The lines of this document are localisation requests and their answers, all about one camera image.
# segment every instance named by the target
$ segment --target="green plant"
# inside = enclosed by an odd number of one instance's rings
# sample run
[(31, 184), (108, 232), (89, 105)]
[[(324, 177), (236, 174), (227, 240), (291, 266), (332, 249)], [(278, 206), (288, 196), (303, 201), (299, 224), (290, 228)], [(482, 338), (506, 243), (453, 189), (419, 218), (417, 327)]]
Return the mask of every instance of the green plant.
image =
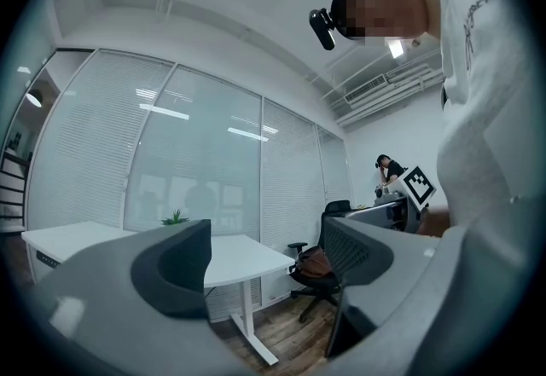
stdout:
[(169, 226), (170, 224), (186, 223), (188, 221), (189, 221), (188, 217), (180, 217), (180, 210), (179, 209), (172, 212), (172, 217), (168, 217), (168, 218), (165, 218), (165, 219), (161, 220), (161, 222), (165, 226)]

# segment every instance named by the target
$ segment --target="white desk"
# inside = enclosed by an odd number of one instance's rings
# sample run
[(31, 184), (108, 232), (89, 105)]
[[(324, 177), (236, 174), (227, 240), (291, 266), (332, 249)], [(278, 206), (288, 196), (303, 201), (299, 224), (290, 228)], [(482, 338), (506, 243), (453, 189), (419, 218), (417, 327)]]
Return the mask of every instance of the white desk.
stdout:
[[(41, 251), (58, 263), (63, 263), (86, 247), (132, 234), (134, 232), (86, 222), (23, 232), (21, 237), (29, 245), (27, 252), (31, 269), (38, 263), (49, 269), (39, 261), (34, 264), (35, 257), (31, 253)], [(254, 335), (250, 281), (274, 271), (287, 269), (293, 265), (294, 260), (245, 235), (214, 236), (211, 238), (211, 245), (212, 259), (205, 273), (205, 288), (240, 284), (242, 317), (233, 313), (231, 318), (260, 356), (268, 364), (275, 364), (278, 362), (276, 356)]]

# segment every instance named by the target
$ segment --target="brown leather bag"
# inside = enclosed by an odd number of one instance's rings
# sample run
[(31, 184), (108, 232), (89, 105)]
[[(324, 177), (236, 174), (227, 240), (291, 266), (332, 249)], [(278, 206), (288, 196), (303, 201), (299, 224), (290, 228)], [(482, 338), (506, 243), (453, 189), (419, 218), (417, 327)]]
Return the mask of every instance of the brown leather bag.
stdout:
[(296, 268), (303, 276), (323, 277), (332, 272), (330, 262), (320, 246), (314, 246), (301, 252), (296, 260)]

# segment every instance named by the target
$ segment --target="white shirt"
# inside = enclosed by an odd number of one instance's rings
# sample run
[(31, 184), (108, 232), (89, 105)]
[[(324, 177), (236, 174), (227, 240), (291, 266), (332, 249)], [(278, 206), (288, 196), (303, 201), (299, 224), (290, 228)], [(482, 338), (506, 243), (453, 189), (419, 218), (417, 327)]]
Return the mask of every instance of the white shirt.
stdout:
[(541, 61), (517, 0), (440, 0), (444, 137), (438, 176), (452, 225), (543, 192)]

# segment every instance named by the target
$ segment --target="air conditioning vent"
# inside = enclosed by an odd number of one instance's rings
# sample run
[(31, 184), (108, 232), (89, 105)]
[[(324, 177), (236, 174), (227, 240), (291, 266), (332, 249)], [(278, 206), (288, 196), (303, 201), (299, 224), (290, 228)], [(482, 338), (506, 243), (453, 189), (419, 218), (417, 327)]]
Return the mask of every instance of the air conditioning vent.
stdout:
[(386, 84), (388, 84), (388, 82), (386, 81), (385, 76), (381, 74), (377, 78), (373, 78), (372, 80), (369, 80), (368, 82), (366, 82), (364, 85), (361, 85), (358, 88), (356, 88), (354, 91), (351, 91), (349, 94), (345, 96), (345, 101), (347, 103), (354, 103), (355, 101), (364, 98), (371, 91), (382, 88)]

